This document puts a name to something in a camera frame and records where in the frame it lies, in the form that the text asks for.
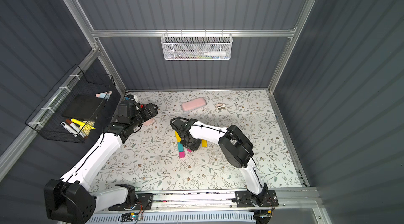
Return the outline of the teal rectangular block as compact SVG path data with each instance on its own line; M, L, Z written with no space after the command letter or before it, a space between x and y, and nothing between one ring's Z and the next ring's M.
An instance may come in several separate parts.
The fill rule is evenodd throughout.
M179 152L184 152L184 146L181 143L177 143L177 146Z

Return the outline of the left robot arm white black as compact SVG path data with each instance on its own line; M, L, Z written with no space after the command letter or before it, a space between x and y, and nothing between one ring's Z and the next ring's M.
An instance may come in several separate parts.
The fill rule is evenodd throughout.
M133 186L118 184L111 189L90 192L96 175L118 150L146 121L158 114L153 103L140 104L124 100L93 147L60 179L51 179L44 187L45 209L48 219L70 224L84 224L94 213L117 206L120 210L134 209L140 202Z

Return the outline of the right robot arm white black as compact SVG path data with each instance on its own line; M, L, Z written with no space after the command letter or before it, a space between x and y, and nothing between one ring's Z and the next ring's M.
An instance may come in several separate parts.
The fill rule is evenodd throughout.
M268 187L258 175L253 159L253 144L237 126L221 128L183 117L173 118L170 125L179 135L184 147L197 151L202 140L216 144L226 160L240 169L250 193L246 200L240 199L240 203L262 206L266 202Z

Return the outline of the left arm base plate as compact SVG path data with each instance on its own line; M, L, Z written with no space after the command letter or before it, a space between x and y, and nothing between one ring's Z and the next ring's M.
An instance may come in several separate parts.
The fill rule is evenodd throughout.
M108 208L109 211L143 211L151 210L153 202L152 193L140 193L136 195L133 203L126 201L119 205L114 205Z

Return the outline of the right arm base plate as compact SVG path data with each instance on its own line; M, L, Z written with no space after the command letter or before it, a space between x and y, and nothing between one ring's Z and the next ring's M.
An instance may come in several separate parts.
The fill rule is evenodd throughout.
M232 200L236 203L238 208L246 207L278 207L278 197L274 190L266 190L256 195L248 190L241 190L235 192L236 198Z

